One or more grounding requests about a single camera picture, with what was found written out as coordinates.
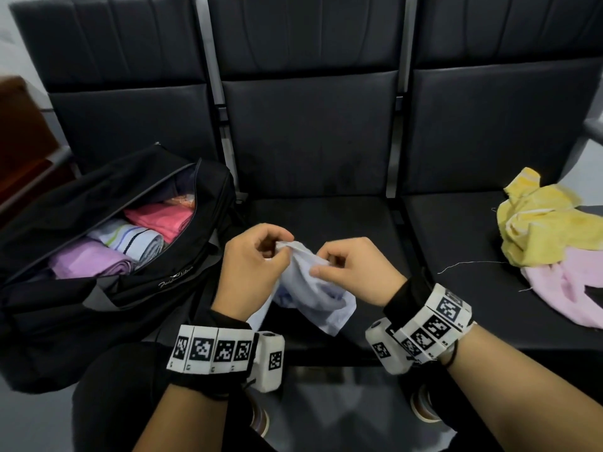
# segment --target black duffel bag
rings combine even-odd
[[[192,219],[147,265],[128,275],[39,279],[52,254],[183,177],[195,195]],[[190,304],[219,274],[216,236],[234,203],[227,167],[188,163],[155,145],[31,204],[0,231],[0,372],[11,388],[67,387],[106,349],[143,339]]]

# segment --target person's leg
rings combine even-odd
[[[73,393],[73,447],[80,451],[131,451],[168,386],[165,369],[171,349],[155,343],[121,345],[105,352],[87,369]],[[254,450],[273,451],[249,427],[249,400],[242,390],[231,395],[223,451],[237,439]]]
[[[468,446],[487,451],[502,450],[444,367],[434,364],[426,371],[425,378],[433,410],[446,425],[456,431],[449,451],[466,450]]]

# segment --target yellow cloth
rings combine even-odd
[[[603,250],[603,218],[575,209],[581,203],[559,184],[540,187],[540,175],[524,168],[505,187],[509,199],[496,212],[502,252],[515,266],[562,261],[567,246]]]

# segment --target gray floor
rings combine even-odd
[[[382,368],[343,372],[300,368],[284,381],[282,399],[258,394],[270,416],[268,442],[279,452],[435,452],[454,433],[424,424]],[[43,395],[11,392],[0,381],[0,451],[71,451],[73,387]]]

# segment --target person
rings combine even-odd
[[[290,262],[289,250],[274,254],[274,243],[293,239],[284,228],[260,224],[230,240],[213,312],[244,322],[257,311]],[[318,255],[331,264],[313,267],[311,275],[379,307],[407,281],[367,238],[328,242]],[[89,368],[73,396],[76,450],[273,450],[247,426],[245,396],[238,387],[232,387],[228,400],[215,400],[173,383],[167,370],[149,379],[155,360],[165,368],[171,350],[163,349],[157,357],[149,343],[117,347],[108,352],[113,356],[102,356]],[[440,370],[504,450],[603,447],[602,406],[478,324],[458,342],[453,363]]]

